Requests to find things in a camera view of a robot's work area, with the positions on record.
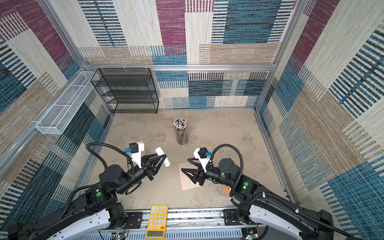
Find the white glue stick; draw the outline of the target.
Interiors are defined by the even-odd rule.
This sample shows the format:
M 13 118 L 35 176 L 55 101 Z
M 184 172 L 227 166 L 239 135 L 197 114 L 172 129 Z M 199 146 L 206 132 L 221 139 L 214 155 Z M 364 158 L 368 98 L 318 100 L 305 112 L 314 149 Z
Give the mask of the white glue stick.
M 161 147 L 158 147 L 155 149 L 157 155 L 161 158 L 161 160 L 163 161 L 163 165 L 165 167 L 169 167 L 171 165 L 171 162 L 169 161 L 168 159 L 168 156 L 165 154 L 165 152 L 163 151 L 163 149 Z

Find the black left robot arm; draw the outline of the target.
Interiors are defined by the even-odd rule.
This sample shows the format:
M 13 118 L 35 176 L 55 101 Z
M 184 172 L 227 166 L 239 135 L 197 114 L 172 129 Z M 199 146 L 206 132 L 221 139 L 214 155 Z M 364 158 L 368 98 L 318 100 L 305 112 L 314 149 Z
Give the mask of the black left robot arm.
M 92 150 L 93 146 L 110 148 L 127 159 L 129 170 L 119 165 L 107 165 L 106 161 Z M 126 150 L 105 143 L 89 143 L 87 151 L 99 159 L 104 171 L 99 182 L 75 189 L 64 208 L 30 224 L 16 223 L 10 226 L 9 240 L 72 240 L 84 234 L 122 229 L 129 223 L 128 216 L 118 195 L 134 192 L 144 178 L 153 180 L 162 165 L 170 166 L 162 149 L 155 154 L 142 156 L 144 144 L 130 144 Z

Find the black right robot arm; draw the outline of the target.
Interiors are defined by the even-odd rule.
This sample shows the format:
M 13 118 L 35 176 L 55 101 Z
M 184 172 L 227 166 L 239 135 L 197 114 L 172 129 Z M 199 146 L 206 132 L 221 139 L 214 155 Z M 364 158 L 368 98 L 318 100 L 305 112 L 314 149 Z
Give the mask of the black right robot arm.
M 240 159 L 240 165 L 236 165 L 230 158 L 224 158 L 215 166 L 214 158 L 221 148 L 234 150 Z M 206 148 L 196 149 L 194 157 L 188 159 L 188 162 L 196 168 L 183 168 L 182 173 L 194 184 L 203 186 L 209 180 L 230 188 L 229 198 L 237 207 L 238 220 L 243 224 L 262 224 L 296 240 L 332 240 L 335 233 L 348 240 L 356 239 L 352 234 L 336 228 L 329 212 L 316 212 L 300 207 L 244 175 L 243 157 L 233 145 L 221 144 L 212 152 Z

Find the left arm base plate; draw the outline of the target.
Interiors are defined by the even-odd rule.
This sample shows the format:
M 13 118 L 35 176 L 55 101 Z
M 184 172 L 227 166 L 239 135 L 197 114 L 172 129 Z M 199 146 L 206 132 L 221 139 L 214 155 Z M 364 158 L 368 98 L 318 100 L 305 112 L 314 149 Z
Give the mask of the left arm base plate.
M 127 221 L 125 230 L 140 229 L 143 219 L 143 212 L 126 212 Z

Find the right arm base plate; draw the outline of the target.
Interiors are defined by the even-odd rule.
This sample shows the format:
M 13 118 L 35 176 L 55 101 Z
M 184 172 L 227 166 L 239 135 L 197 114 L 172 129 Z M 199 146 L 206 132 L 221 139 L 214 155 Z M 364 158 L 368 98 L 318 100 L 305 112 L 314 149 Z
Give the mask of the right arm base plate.
M 265 224 L 256 223 L 251 220 L 250 212 L 246 208 L 229 208 L 224 209 L 219 213 L 224 219 L 226 226 L 266 226 Z

